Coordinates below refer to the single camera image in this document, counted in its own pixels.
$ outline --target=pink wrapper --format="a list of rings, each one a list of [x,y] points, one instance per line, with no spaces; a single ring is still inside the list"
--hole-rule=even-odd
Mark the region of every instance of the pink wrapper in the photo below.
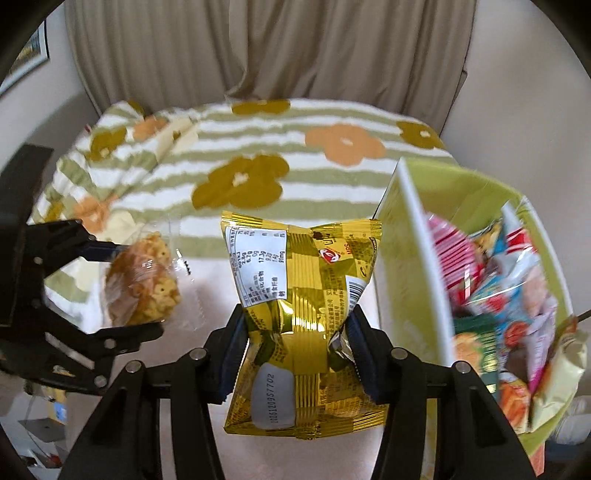
[[[548,350],[554,341],[556,308],[558,308],[558,302],[549,295],[542,306],[541,313],[534,319],[528,334],[521,341],[527,350],[528,388],[532,393],[540,384]]]
[[[450,301],[459,307],[476,290],[484,264],[464,232],[432,213],[426,215]]]

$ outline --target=screw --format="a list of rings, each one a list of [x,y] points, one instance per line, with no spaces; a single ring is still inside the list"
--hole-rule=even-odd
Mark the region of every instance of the screw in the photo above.
[[[205,348],[194,348],[193,350],[191,350],[189,352],[189,357],[191,357],[193,360],[201,360],[202,358],[205,358],[207,355],[207,350],[205,350]]]
[[[456,370],[459,371],[461,374],[467,374],[472,367],[468,362],[458,362],[456,363]]]
[[[125,370],[130,374],[134,374],[140,371],[141,368],[142,362],[140,362],[139,360],[132,360],[127,365],[125,365]]]
[[[95,385],[99,388],[103,388],[107,386],[107,379],[105,378],[104,375],[99,375],[98,377],[95,377]]]
[[[404,360],[408,357],[408,352],[404,348],[396,347],[392,348],[392,352],[390,352],[393,358],[396,360]]]

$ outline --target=gold snack bag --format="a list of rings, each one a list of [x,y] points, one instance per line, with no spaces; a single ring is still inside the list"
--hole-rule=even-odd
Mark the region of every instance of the gold snack bag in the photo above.
[[[567,331],[558,340],[532,399],[531,430],[537,430],[569,404],[587,368],[587,333]]]
[[[224,212],[222,232],[250,338],[226,432],[314,439],[382,424],[387,406],[363,391],[341,331],[371,278],[380,221],[301,228]]]

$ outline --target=beige curtain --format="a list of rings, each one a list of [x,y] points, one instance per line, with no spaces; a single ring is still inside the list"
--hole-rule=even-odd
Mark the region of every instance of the beige curtain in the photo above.
[[[476,0],[67,0],[99,110],[233,99],[370,103],[441,130]]]

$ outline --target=clear plastic bag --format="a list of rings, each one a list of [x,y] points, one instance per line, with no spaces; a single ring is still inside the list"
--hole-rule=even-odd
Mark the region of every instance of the clear plastic bag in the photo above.
[[[188,261],[176,245],[178,222],[145,225],[102,271],[101,303],[111,326],[174,319],[196,330],[203,310]]]

